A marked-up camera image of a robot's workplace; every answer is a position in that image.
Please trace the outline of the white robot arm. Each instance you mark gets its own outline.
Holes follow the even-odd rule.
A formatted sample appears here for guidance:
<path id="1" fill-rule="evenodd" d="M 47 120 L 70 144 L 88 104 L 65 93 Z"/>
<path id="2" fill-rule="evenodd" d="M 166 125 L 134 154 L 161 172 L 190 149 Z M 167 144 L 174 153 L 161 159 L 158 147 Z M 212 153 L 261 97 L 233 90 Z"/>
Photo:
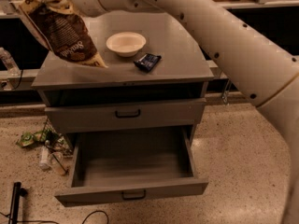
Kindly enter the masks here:
<path id="1" fill-rule="evenodd" d="M 281 224 L 299 224 L 299 62 L 213 0 L 72 0 L 89 16 L 162 11 L 176 19 L 289 146 Z"/>

